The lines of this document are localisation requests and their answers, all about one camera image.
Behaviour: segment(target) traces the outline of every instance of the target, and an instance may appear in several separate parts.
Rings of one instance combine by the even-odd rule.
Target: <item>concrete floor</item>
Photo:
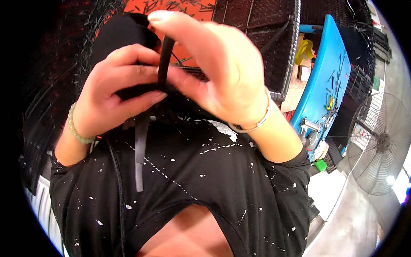
[[[381,13],[378,14],[383,32],[388,36],[393,57],[390,64],[386,64],[385,75],[384,62],[376,60],[375,75],[385,79],[385,92],[400,99],[410,113],[411,79],[409,68],[387,21]],[[348,175],[350,172],[348,160],[344,158],[337,169]],[[397,217],[399,207],[400,204],[393,192],[383,197],[368,195],[359,188],[353,177],[349,176],[341,204],[332,222],[305,257],[370,256],[376,247],[378,226],[381,226],[384,234],[388,233]]]

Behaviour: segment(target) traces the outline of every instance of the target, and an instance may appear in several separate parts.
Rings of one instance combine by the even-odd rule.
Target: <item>skin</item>
[[[213,22],[202,23],[181,12],[156,11],[148,16],[151,26],[170,36],[195,57],[210,79],[203,83],[176,67],[167,79],[181,93],[216,117],[250,129],[264,117],[268,105],[262,57],[238,29]],[[135,44],[112,52],[91,71],[73,114],[74,127],[82,137],[93,137],[121,125],[149,109],[166,94],[151,91],[122,102],[114,94],[136,84],[156,82],[160,55]],[[133,65],[141,61],[153,65]],[[264,157],[286,162],[296,157],[302,144],[280,110],[272,104],[268,120],[249,136]],[[55,156],[62,165],[83,160],[89,146],[81,144],[65,126]],[[232,256],[228,242],[206,207],[187,207],[140,250],[137,256]]]

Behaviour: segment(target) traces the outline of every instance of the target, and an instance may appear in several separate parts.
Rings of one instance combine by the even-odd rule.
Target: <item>blue plastic table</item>
[[[316,33],[320,32],[321,29],[321,42],[314,66],[290,121],[291,126],[298,134],[301,133],[303,118],[319,125],[319,138],[316,147],[327,136],[336,116],[334,114],[333,118],[324,124],[324,117],[330,116],[325,106],[330,103],[330,96],[332,96],[334,98],[333,107],[340,107],[351,72],[347,51],[331,15],[326,15],[322,28],[321,26],[300,25],[300,32],[304,33]],[[309,152],[309,158],[313,161],[314,151]]]

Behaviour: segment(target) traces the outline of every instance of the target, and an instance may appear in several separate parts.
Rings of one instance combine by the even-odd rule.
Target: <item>paint-splattered black shirt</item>
[[[302,255],[309,228],[305,150],[272,163],[221,123],[152,122],[144,191],[136,192],[134,129],[119,131],[110,142],[124,190],[126,256],[135,256],[192,204],[208,207],[236,257]],[[117,177],[105,139],[70,168],[53,158],[51,203],[69,255],[120,256]]]

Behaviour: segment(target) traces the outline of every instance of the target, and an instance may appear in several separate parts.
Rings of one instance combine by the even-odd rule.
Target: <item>green object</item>
[[[379,77],[374,76],[374,81],[372,82],[372,87],[377,91],[380,90],[380,81],[381,81],[381,79]]]
[[[327,168],[327,164],[323,160],[318,160],[318,161],[314,162],[314,165],[315,165],[315,167],[317,167],[317,169],[320,172],[325,171],[326,168]]]
[[[70,108],[70,111],[69,111],[68,121],[69,121],[70,131],[72,132],[74,138],[75,138],[77,141],[79,141],[80,143],[82,143],[82,144],[90,144],[90,143],[92,143],[92,142],[94,142],[94,141],[96,140],[96,137],[92,137],[92,138],[82,137],[82,136],[80,136],[80,135],[77,133],[76,129],[74,128],[74,125],[73,125],[73,111],[74,111],[74,108],[76,107],[76,104],[77,104],[77,102],[73,103],[72,106],[71,106],[71,108]]]

